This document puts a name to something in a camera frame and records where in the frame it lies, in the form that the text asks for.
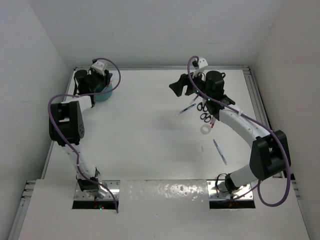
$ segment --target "pen holder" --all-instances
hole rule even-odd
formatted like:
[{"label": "pen holder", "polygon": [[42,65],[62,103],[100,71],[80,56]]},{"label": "pen holder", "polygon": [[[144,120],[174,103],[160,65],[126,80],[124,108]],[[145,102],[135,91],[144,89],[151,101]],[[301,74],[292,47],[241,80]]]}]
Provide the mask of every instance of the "pen holder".
[{"label": "pen holder", "polygon": [[[104,93],[104,92],[110,91],[111,89],[112,89],[112,84],[110,84],[105,89],[102,86],[100,86],[95,90],[95,93]],[[95,96],[95,100],[97,102],[104,102],[104,101],[108,100],[108,98],[110,98],[111,95],[112,95],[112,91],[105,93],[105,94],[99,94],[99,95]]]}]

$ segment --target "gray wall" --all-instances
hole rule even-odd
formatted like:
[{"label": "gray wall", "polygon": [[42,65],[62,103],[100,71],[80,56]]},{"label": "gray wall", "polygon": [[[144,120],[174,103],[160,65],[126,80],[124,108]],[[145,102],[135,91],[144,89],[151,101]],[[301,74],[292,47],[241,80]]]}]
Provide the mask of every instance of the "gray wall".
[{"label": "gray wall", "polygon": [[47,102],[69,73],[27,0],[0,1],[0,240],[48,152]]},{"label": "gray wall", "polygon": [[271,124],[288,137],[312,239],[320,239],[319,10],[320,1],[284,1],[255,66]]},{"label": "gray wall", "polygon": [[251,65],[282,0],[28,0],[69,68],[97,56],[119,65]]}]

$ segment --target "white tape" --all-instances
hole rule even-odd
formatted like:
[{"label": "white tape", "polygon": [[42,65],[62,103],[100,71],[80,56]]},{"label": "white tape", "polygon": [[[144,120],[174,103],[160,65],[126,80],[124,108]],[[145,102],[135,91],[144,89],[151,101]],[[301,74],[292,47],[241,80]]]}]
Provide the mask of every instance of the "white tape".
[{"label": "white tape", "polygon": [[211,132],[211,126],[209,124],[203,124],[200,131],[202,134],[209,134]]}]

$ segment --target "wall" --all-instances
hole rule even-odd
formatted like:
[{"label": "wall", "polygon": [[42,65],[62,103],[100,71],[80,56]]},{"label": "wall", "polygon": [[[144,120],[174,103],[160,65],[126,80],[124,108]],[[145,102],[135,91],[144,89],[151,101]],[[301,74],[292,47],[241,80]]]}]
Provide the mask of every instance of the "wall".
[{"label": "wall", "polygon": [[250,65],[282,0],[28,0],[69,68],[104,56],[119,65]]},{"label": "wall", "polygon": [[0,240],[49,149],[47,102],[69,73],[27,0],[0,0]]},{"label": "wall", "polygon": [[271,124],[287,134],[312,239],[320,239],[319,9],[316,0],[284,1],[254,68]]}]

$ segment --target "black scissors handle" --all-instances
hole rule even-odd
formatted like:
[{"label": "black scissors handle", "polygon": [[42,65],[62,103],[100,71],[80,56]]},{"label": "black scissors handle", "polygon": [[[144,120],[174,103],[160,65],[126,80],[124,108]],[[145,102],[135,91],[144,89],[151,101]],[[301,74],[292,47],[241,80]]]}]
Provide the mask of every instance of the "black scissors handle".
[{"label": "black scissors handle", "polygon": [[211,115],[209,113],[202,113],[200,115],[200,119],[203,120],[205,123],[209,123],[211,121]]},{"label": "black scissors handle", "polygon": [[208,111],[208,108],[207,106],[200,102],[197,106],[196,106],[196,109],[198,109],[198,111],[204,111],[204,112],[207,112]]}]

